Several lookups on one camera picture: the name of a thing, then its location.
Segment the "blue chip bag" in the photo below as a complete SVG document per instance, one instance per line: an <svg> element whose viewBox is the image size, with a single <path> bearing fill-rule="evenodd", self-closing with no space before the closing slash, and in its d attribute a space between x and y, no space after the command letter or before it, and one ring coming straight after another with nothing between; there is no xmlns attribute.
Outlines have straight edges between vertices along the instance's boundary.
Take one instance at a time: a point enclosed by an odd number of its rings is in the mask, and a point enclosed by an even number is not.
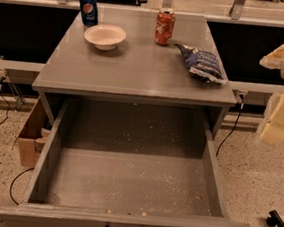
<svg viewBox="0 0 284 227"><path fill-rule="evenodd" d="M187 70L193 77L206 83L218 85L225 83L226 80L222 76L219 61L215 54L185 44L176 43L176 47L181 52Z"/></svg>

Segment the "metal bracket left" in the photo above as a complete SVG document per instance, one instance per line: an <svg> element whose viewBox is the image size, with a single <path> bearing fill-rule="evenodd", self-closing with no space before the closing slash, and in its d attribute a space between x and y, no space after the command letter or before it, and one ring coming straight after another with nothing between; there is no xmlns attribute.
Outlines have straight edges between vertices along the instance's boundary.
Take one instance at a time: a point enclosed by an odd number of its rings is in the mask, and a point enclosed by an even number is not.
<svg viewBox="0 0 284 227"><path fill-rule="evenodd" d="M18 85L11 79L10 71L16 71L16 68L9 65L0 66L0 91L2 91L2 84L7 83L16 101L15 111L20 111L25 99Z"/></svg>

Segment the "blue Pepsi can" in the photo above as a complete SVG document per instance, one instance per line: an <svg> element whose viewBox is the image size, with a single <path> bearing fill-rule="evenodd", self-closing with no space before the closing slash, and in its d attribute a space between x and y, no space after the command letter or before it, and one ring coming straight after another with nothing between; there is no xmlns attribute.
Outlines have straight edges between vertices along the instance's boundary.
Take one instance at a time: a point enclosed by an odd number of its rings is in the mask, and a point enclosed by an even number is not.
<svg viewBox="0 0 284 227"><path fill-rule="evenodd" d="M97 0L80 0L80 13L85 26L95 26L98 21Z"/></svg>

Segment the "grey cabinet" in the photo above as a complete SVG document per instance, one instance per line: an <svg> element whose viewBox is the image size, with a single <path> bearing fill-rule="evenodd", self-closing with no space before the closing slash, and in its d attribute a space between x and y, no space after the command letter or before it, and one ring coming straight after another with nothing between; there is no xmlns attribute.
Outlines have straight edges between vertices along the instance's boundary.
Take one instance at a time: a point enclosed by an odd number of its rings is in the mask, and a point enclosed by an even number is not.
<svg viewBox="0 0 284 227"><path fill-rule="evenodd" d="M77 17L32 87L43 100L51 93L90 96L132 103L205 105L213 108L210 127L217 131L226 108L236 100L229 83L206 84L188 73L177 45L216 53L205 16L177 13L171 44L155 43L156 13L147 9L100 7L99 20L127 33L116 49L103 52L84 39Z"/></svg>

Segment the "black floor stand leg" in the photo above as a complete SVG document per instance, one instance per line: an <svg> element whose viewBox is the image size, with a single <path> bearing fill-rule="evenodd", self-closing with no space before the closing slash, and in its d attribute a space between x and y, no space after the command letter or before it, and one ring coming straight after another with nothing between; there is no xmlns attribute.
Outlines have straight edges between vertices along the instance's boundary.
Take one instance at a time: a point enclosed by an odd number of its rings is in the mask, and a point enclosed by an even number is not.
<svg viewBox="0 0 284 227"><path fill-rule="evenodd" d="M269 212L269 217L266 218L266 224L270 227L284 227L284 221L275 210Z"/></svg>

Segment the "cardboard box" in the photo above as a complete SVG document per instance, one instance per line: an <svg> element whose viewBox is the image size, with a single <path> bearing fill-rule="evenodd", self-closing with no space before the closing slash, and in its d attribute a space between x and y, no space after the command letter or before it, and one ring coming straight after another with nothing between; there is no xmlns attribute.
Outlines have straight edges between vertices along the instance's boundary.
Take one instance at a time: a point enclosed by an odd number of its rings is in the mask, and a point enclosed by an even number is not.
<svg viewBox="0 0 284 227"><path fill-rule="evenodd" d="M49 121L42 104L38 98L18 135L19 158L21 165L25 167L36 166L45 145L45 138L49 134L47 131L43 132Z"/></svg>

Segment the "grey top drawer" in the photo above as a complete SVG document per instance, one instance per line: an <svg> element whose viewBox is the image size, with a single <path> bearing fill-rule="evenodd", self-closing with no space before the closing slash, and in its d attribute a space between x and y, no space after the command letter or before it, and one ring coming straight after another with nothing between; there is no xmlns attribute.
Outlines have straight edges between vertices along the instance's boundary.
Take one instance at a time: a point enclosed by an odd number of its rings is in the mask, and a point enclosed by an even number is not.
<svg viewBox="0 0 284 227"><path fill-rule="evenodd" d="M229 218L203 111L68 99L7 227L249 227Z"/></svg>

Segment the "orange soda can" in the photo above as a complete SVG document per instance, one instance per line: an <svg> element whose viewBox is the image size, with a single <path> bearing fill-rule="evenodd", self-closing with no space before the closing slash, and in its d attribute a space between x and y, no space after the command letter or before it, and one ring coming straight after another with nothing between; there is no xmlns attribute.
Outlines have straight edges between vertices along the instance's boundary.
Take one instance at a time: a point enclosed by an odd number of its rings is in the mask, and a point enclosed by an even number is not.
<svg viewBox="0 0 284 227"><path fill-rule="evenodd" d="M175 13L172 9L162 8L157 15L155 25L155 41L158 45L167 45L169 39L173 36L173 27L175 27Z"/></svg>

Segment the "white bowl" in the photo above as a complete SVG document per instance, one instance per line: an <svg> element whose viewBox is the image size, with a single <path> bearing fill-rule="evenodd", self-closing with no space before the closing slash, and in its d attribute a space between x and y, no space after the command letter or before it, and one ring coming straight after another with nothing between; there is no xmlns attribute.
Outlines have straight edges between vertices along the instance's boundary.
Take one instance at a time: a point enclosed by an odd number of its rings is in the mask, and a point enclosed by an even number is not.
<svg viewBox="0 0 284 227"><path fill-rule="evenodd" d="M84 38L95 48L103 51L115 49L126 38L124 29L115 25L91 26L84 32Z"/></svg>

